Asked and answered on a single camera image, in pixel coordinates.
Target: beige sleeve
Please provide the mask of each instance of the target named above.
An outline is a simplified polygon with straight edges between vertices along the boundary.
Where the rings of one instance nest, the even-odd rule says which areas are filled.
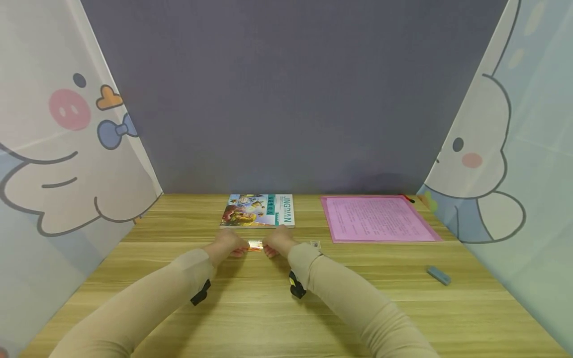
[[[356,330],[374,357],[439,357],[408,316],[352,270],[307,243],[294,246],[288,261],[303,287]]]
[[[212,271],[202,249],[179,256],[77,324],[50,357],[129,357],[157,325],[203,288]]]

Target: book cover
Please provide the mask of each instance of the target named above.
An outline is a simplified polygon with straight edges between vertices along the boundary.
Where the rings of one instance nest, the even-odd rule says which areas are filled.
[[[251,229],[295,226],[291,194],[231,194],[219,227]]]

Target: pink folder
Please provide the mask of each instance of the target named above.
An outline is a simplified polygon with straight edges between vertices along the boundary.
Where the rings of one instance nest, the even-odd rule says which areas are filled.
[[[322,196],[333,242],[442,241],[403,196]]]

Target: black wrist strap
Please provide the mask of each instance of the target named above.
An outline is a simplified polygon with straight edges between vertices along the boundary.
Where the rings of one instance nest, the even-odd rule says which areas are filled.
[[[191,299],[191,303],[194,306],[197,306],[199,303],[201,303],[201,301],[203,301],[204,299],[207,298],[207,290],[209,289],[209,287],[211,287],[211,281],[207,280],[207,281],[205,281],[205,284],[203,285],[203,288],[201,289],[201,291],[199,291]]]
[[[303,285],[296,279],[295,273],[291,271],[288,274],[289,281],[291,282],[291,293],[299,300],[307,293]]]

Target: hand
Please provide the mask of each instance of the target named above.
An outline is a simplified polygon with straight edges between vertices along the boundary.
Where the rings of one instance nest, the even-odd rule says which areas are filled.
[[[273,232],[262,240],[263,251],[269,258],[276,255],[288,257],[293,246],[299,243],[292,238],[291,231],[284,225],[273,230]]]
[[[228,256],[243,256],[248,248],[249,243],[237,235],[234,230],[222,229],[215,240],[205,246],[203,250],[209,255],[213,266],[218,266]]]

